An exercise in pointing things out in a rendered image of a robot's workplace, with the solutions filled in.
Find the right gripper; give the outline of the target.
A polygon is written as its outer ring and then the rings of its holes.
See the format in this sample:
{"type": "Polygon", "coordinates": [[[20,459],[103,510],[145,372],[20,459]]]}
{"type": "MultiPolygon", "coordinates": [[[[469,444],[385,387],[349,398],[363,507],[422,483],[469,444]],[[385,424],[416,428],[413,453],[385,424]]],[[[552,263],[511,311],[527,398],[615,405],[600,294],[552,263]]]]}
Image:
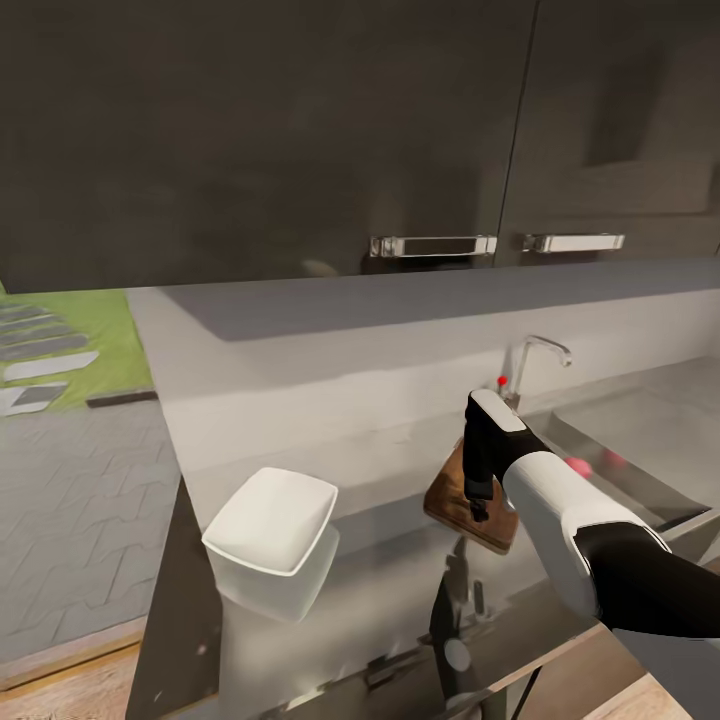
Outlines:
{"type": "Polygon", "coordinates": [[[484,461],[476,460],[463,451],[462,470],[464,472],[464,495],[470,500],[468,512],[474,522],[483,520],[486,500],[493,500],[493,479],[484,461]]]}

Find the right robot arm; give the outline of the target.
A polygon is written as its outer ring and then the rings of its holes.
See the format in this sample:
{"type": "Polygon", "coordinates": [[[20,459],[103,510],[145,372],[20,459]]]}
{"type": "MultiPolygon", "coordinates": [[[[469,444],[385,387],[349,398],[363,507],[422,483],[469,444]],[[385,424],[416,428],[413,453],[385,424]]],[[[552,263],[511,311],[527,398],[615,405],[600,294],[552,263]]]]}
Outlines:
{"type": "Polygon", "coordinates": [[[693,720],[720,720],[720,575],[671,553],[640,517],[555,455],[492,390],[469,393],[464,495],[518,513],[561,599],[604,623],[693,720]]]}

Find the cutting board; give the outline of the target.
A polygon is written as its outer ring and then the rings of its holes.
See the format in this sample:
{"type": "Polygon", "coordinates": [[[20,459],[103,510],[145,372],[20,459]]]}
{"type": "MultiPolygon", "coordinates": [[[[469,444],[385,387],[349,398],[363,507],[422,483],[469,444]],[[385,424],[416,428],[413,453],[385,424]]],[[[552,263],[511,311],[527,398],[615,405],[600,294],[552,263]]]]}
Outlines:
{"type": "Polygon", "coordinates": [[[464,437],[425,494],[425,507],[456,523],[459,527],[478,535],[485,541],[493,543],[501,549],[509,549],[512,546],[511,543],[520,517],[516,510],[508,512],[504,508],[503,485],[494,478],[493,500],[486,500],[484,519],[481,522],[474,522],[472,515],[468,512],[470,500],[464,495],[463,446],[464,437]]]}

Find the vidalia onion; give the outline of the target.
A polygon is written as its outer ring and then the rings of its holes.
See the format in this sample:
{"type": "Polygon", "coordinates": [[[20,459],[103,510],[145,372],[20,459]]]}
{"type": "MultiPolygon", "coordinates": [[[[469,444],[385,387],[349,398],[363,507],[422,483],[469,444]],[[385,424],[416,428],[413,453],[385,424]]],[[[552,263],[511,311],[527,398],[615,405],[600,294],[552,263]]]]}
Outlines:
{"type": "Polygon", "coordinates": [[[579,473],[587,481],[590,480],[593,470],[584,459],[570,458],[567,462],[568,466],[570,466],[575,472],[579,473]]]}

